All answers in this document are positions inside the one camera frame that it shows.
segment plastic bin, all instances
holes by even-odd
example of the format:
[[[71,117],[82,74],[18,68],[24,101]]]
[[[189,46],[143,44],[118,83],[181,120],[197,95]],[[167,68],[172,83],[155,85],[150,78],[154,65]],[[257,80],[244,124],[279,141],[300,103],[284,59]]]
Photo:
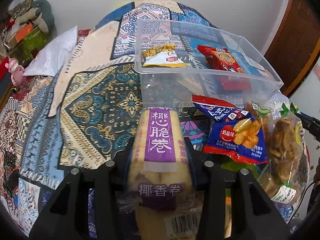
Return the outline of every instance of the plastic bin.
[[[174,43],[177,56],[188,66],[142,67],[144,57],[141,51],[165,43]],[[205,57],[197,50],[198,44],[227,48],[245,73],[210,69]],[[283,85],[268,61],[244,37],[178,21],[139,20],[135,70],[140,73],[145,107],[194,106],[192,94],[216,97],[237,105],[244,99],[262,103]]]

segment black cable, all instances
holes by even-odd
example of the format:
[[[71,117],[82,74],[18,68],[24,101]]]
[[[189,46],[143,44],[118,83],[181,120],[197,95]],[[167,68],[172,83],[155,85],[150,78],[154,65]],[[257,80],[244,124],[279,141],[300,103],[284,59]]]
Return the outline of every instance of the black cable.
[[[301,198],[301,200],[300,200],[300,203],[299,203],[297,209],[295,210],[295,212],[293,213],[292,217],[290,218],[289,222],[291,221],[291,219],[294,217],[294,215],[295,215],[296,212],[298,211],[299,207],[301,206],[301,203],[302,203],[302,201],[303,201],[304,195],[306,194],[307,190],[308,190],[313,184],[317,183],[318,181],[320,181],[320,179],[312,182],[312,183],[306,188],[306,190],[304,191],[304,193],[303,193],[303,195],[302,195],[302,198]]]

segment pink stuffed toy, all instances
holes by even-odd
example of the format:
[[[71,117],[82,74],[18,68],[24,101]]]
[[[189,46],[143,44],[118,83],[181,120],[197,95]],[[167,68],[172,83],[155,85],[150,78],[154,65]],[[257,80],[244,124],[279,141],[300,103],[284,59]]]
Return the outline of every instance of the pink stuffed toy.
[[[24,67],[19,65],[17,59],[9,58],[9,63],[5,64],[5,67],[11,74],[11,81],[15,87],[22,88],[26,83],[26,78],[23,76]]]

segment metal screw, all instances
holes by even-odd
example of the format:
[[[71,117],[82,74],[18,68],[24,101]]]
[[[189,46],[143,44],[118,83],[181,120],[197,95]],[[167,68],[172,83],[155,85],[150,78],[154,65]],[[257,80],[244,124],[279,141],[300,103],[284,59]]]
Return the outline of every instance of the metal screw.
[[[70,172],[71,172],[72,175],[76,175],[76,174],[78,174],[79,169],[78,168],[73,168]]]
[[[241,174],[243,174],[243,175],[248,175],[248,174],[249,174],[249,171],[248,171],[247,169],[245,169],[245,168],[242,168],[242,169],[240,170],[240,172],[241,172]]]
[[[213,167],[213,162],[212,161],[205,161],[204,166],[211,168],[211,167]]]
[[[114,161],[107,161],[106,162],[106,166],[108,166],[108,167],[112,167],[113,165],[115,165]]]

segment brown door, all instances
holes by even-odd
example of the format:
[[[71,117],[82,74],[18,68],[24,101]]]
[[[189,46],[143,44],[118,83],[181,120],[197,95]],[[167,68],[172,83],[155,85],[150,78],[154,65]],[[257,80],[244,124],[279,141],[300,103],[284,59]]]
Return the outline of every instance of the brown door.
[[[291,95],[315,64],[320,49],[320,24],[305,0],[289,0],[282,23],[265,58]]]

